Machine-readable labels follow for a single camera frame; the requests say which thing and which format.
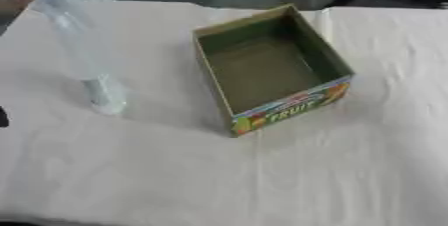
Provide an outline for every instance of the colorful label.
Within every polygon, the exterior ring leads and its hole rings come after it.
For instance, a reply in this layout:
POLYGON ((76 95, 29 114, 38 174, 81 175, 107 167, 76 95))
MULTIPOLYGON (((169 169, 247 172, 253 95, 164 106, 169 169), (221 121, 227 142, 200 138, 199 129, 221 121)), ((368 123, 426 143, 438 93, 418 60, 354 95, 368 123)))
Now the colorful label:
POLYGON ((287 99, 241 113, 235 116, 232 131, 236 135, 245 134, 265 125, 325 106, 340 99, 349 85, 350 78, 344 78, 311 89, 308 92, 302 92, 287 99))

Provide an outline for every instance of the cardboard box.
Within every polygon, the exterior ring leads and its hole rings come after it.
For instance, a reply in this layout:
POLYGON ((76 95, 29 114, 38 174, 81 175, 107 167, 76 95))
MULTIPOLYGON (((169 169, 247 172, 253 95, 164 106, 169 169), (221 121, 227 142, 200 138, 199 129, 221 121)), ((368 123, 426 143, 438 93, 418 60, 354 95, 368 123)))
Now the cardboard box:
POLYGON ((353 71, 293 5, 194 31, 233 135, 341 98, 353 71))

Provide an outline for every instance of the table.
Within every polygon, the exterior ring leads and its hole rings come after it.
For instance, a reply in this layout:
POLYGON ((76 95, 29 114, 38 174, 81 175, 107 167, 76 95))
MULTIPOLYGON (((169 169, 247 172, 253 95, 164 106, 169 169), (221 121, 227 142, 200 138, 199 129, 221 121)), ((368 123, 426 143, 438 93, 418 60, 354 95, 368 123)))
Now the table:
POLYGON ((304 16, 357 75, 340 102, 232 139, 191 30, 253 13, 84 3, 129 88, 97 114, 45 18, 0 39, 0 214, 111 225, 446 225, 448 12, 304 16))

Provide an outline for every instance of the white cloth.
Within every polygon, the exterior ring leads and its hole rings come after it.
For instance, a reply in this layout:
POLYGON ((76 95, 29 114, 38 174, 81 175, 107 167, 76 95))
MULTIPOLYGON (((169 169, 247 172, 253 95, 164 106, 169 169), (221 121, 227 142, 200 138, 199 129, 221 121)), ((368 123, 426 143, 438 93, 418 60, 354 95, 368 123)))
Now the white cloth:
POLYGON ((442 226, 448 221, 448 12, 304 15, 357 72, 337 104, 232 139, 194 28, 251 10, 86 4, 131 90, 89 108, 40 15, 0 39, 0 211, 113 225, 442 226))

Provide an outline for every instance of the clear plastic bottle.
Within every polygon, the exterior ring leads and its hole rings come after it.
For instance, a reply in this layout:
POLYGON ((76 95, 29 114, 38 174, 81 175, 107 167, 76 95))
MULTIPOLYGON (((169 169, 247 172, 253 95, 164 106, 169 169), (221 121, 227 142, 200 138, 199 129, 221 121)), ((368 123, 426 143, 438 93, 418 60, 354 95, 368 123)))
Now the clear plastic bottle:
POLYGON ((108 115, 121 113, 127 105, 126 91, 107 69, 108 49, 76 0, 35 0, 31 9, 50 20, 94 108, 108 115))

